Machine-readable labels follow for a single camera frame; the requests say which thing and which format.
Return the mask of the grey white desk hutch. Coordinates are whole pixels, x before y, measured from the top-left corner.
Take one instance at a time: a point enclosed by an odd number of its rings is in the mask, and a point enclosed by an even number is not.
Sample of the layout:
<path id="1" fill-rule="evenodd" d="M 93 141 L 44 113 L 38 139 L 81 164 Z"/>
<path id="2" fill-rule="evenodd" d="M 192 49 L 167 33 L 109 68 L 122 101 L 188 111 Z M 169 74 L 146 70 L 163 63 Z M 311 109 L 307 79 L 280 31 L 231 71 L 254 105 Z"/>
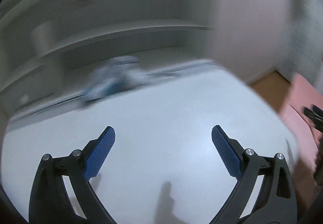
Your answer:
<path id="1" fill-rule="evenodd" d="M 210 56 L 217 0 L 1 0 L 1 111 L 10 121 L 78 102 L 94 70 L 147 72 Z"/>

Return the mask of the crumpled blue white wrapper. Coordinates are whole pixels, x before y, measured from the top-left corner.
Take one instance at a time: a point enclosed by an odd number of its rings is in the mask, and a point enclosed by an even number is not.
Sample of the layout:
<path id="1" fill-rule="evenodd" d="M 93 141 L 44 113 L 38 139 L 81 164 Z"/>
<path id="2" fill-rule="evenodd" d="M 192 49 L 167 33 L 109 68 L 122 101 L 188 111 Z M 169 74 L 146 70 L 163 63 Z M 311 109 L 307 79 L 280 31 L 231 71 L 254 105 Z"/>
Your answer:
<path id="1" fill-rule="evenodd" d="M 141 68 L 135 56 L 114 57 L 96 68 L 89 76 L 89 82 L 82 100 L 92 102 L 134 88 L 152 85 L 173 77 L 171 72 L 148 72 Z"/>

